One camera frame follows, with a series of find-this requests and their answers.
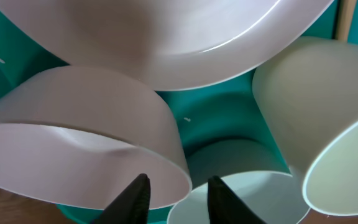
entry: black object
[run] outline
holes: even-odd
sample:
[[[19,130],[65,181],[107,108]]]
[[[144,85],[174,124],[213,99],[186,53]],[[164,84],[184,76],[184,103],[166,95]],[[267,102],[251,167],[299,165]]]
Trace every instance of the black object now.
[[[264,224],[217,176],[208,179],[210,224]]]
[[[149,205],[150,179],[140,174],[93,223],[146,224]]]

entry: wooden stick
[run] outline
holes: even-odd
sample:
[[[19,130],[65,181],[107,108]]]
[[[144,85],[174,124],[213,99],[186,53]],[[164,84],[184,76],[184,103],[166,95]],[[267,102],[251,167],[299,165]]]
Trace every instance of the wooden stick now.
[[[352,25],[353,13],[357,0],[341,0],[339,6],[339,17],[337,20],[335,39],[347,42]]]

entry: wooden table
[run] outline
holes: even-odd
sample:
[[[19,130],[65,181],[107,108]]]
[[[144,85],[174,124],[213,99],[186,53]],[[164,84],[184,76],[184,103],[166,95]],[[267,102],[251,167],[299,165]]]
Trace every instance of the wooden table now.
[[[74,224],[56,205],[0,190],[0,224]]]

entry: beige cup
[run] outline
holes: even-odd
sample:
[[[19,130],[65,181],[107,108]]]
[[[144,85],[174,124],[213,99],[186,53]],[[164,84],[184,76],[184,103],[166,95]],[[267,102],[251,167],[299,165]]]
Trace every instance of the beige cup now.
[[[257,69],[253,91],[307,204],[358,215],[358,46],[300,38]]]
[[[104,209],[140,173],[150,178],[150,208],[190,193],[175,119],[141,82],[68,66],[32,77],[0,100],[0,188]]]

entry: white bowl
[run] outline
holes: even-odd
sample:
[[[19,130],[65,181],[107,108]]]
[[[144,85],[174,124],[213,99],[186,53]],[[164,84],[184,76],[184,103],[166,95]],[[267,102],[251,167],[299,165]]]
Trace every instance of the white bowl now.
[[[308,205],[358,215],[358,46],[302,37],[257,69],[253,91]]]
[[[0,0],[0,10],[72,65],[113,68],[154,90],[185,90],[265,62],[332,1]]]
[[[69,66],[44,71],[0,100],[0,188],[104,209],[140,173],[150,178],[150,208],[190,193],[175,119],[143,83]]]
[[[296,224],[308,213],[296,181],[273,152],[249,140],[227,140],[200,149],[188,159],[195,188],[176,204],[168,224],[207,224],[208,178],[222,180],[265,223]]]

